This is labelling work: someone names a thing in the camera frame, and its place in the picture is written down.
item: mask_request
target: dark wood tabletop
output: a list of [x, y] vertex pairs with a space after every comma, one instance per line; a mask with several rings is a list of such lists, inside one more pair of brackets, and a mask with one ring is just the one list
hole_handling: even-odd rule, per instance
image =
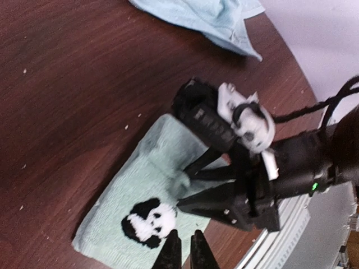
[[[264, 14], [247, 20], [258, 62], [125, 0], [4, 0], [0, 10], [0, 268], [106, 268], [72, 249], [76, 228], [192, 76], [257, 91], [275, 114], [315, 102]], [[278, 126], [277, 138], [319, 118]], [[211, 222], [205, 235], [232, 269], [259, 233]]]

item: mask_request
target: towel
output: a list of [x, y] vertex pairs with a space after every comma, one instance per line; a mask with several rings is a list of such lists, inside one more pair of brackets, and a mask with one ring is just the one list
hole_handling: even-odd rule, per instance
[[202, 32], [214, 44], [241, 55], [262, 56], [249, 40], [245, 19], [264, 12], [258, 0], [130, 0], [164, 21]]
[[[174, 117], [161, 116], [86, 215], [73, 247], [113, 269], [146, 269], [177, 229], [185, 261], [191, 235], [209, 219], [177, 210], [177, 200], [222, 184], [191, 182], [182, 171], [206, 149]], [[219, 159], [208, 168], [226, 164]]]

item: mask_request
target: panda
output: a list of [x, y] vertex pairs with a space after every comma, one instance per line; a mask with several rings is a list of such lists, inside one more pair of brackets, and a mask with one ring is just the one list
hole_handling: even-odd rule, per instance
[[135, 204], [121, 225], [125, 236], [153, 249], [175, 229], [176, 217], [176, 208], [151, 198]]

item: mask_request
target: green light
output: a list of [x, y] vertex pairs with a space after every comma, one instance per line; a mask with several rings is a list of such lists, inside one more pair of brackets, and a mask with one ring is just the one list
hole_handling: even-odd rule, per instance
[[318, 186], [319, 186], [319, 184], [315, 182], [312, 186], [312, 191], [315, 191]]

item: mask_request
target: cable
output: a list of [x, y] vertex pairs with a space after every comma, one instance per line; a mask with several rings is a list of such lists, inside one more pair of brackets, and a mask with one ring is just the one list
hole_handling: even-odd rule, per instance
[[316, 112], [316, 111], [328, 106], [328, 109], [326, 110], [323, 121], [322, 121], [322, 125], [320, 127], [320, 128], [325, 128], [328, 125], [328, 121], [329, 121], [330, 117], [332, 116], [333, 111], [335, 110], [337, 105], [340, 103], [340, 101], [349, 95], [359, 93], [359, 87], [352, 88], [357, 83], [359, 83], [359, 76], [355, 76], [355, 77], [351, 78], [350, 80], [348, 80], [343, 85], [343, 87], [339, 90], [339, 92], [336, 94], [336, 96], [330, 97], [330, 98], [326, 99], [325, 101], [315, 104], [314, 106], [310, 106], [310, 107], [307, 106], [303, 109], [293, 111], [292, 113], [287, 114], [287, 115], [280, 115], [280, 116], [274, 115], [274, 116], [272, 116], [273, 120], [275, 123], [289, 122], [290, 120], [299, 118], [306, 114]]

